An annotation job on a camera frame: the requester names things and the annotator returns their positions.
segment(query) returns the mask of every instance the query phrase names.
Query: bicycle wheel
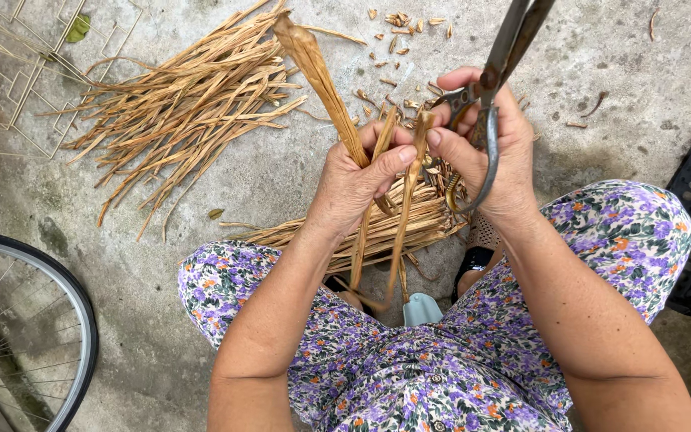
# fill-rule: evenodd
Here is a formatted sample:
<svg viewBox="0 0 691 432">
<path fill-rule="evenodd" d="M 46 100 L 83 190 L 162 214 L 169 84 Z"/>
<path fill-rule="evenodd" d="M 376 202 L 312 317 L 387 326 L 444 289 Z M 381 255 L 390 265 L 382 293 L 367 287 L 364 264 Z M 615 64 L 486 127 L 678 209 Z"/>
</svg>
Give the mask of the bicycle wheel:
<svg viewBox="0 0 691 432">
<path fill-rule="evenodd" d="M 0 431 L 65 430 L 97 356 L 92 307 L 76 278 L 0 235 Z"/>
</svg>

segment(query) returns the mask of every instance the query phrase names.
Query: bicycle tire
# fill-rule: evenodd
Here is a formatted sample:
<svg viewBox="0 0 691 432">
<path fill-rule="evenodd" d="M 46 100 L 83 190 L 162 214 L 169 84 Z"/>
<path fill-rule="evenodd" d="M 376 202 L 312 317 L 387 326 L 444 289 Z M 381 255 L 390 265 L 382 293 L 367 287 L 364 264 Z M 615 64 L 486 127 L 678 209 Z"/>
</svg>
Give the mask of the bicycle tire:
<svg viewBox="0 0 691 432">
<path fill-rule="evenodd" d="M 26 260 L 26 262 L 45 272 L 56 281 L 61 280 L 64 282 L 62 287 L 65 288 L 64 290 L 76 309 L 80 322 L 82 322 L 83 330 L 85 331 L 84 336 L 88 337 L 87 349 L 85 350 L 84 346 L 82 347 L 82 358 L 84 361 L 80 367 L 77 367 L 77 375 L 72 383 L 72 388 L 69 390 L 70 400 L 69 398 L 66 399 L 61 409 L 55 415 L 57 421 L 53 420 L 53 423 L 50 423 L 45 431 L 64 432 L 87 393 L 87 388 L 89 388 L 94 368 L 98 361 L 98 328 L 95 324 L 92 304 L 84 287 L 82 287 L 82 284 L 79 283 L 75 276 L 65 266 L 45 252 L 3 235 L 0 235 L 0 252 L 13 257 L 27 256 L 30 260 Z"/>
</svg>

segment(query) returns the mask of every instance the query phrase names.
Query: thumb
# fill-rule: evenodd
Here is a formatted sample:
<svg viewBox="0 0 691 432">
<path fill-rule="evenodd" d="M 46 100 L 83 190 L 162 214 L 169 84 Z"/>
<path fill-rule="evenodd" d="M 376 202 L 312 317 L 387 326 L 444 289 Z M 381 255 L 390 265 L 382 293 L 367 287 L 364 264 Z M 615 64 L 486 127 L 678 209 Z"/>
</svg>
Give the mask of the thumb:
<svg viewBox="0 0 691 432">
<path fill-rule="evenodd" d="M 477 163 L 481 161 L 481 152 L 478 152 L 464 137 L 446 128 L 433 128 L 425 133 L 428 142 L 428 150 L 431 156 L 440 156 L 449 162 L 452 167 L 463 174 L 473 174 Z"/>
<path fill-rule="evenodd" d="M 380 154 L 369 167 L 361 170 L 361 181 L 372 192 L 381 184 L 392 181 L 398 172 L 415 160 L 417 150 L 412 145 L 402 145 Z"/>
</svg>

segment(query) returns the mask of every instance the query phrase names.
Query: light blue object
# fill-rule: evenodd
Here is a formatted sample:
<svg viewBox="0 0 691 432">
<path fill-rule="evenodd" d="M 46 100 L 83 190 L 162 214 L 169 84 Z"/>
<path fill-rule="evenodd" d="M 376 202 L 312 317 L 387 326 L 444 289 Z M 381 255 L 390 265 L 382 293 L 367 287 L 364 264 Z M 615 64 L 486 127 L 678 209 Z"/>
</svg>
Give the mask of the light blue object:
<svg viewBox="0 0 691 432">
<path fill-rule="evenodd" d="M 424 323 L 437 323 L 441 319 L 441 310 L 433 297 L 423 293 L 409 296 L 404 303 L 404 325 L 411 327 Z"/>
</svg>

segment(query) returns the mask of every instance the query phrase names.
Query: hand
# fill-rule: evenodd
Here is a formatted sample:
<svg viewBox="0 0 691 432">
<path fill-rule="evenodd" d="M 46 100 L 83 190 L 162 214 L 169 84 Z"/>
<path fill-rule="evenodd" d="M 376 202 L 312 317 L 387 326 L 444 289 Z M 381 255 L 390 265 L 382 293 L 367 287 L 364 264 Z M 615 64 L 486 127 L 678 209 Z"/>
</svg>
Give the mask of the hand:
<svg viewBox="0 0 691 432">
<path fill-rule="evenodd" d="M 382 130 L 382 122 L 370 122 L 359 129 L 361 144 L 370 159 Z M 327 152 L 306 224 L 339 244 L 359 226 L 361 214 L 371 200 L 388 192 L 396 174 L 415 159 L 417 150 L 411 144 L 412 135 L 404 128 L 394 127 L 389 150 L 364 169 L 353 162 L 342 142 L 333 145 Z"/>
<path fill-rule="evenodd" d="M 436 83 L 445 90 L 455 90 L 477 82 L 479 76 L 481 69 L 462 67 L 439 77 Z M 500 108 L 497 115 L 500 161 L 492 190 L 479 210 L 497 228 L 500 221 L 508 223 L 523 214 L 531 214 L 525 210 L 537 208 L 537 203 L 532 189 L 532 126 L 507 84 L 495 96 L 494 104 Z M 449 104 L 441 104 L 432 110 L 436 114 L 435 127 L 426 135 L 431 156 L 441 156 L 449 162 L 463 176 L 472 197 L 478 194 L 487 173 L 487 155 L 468 142 L 480 108 L 476 103 L 468 109 L 457 131 L 452 132 L 440 127 L 449 123 L 451 116 Z"/>
</svg>

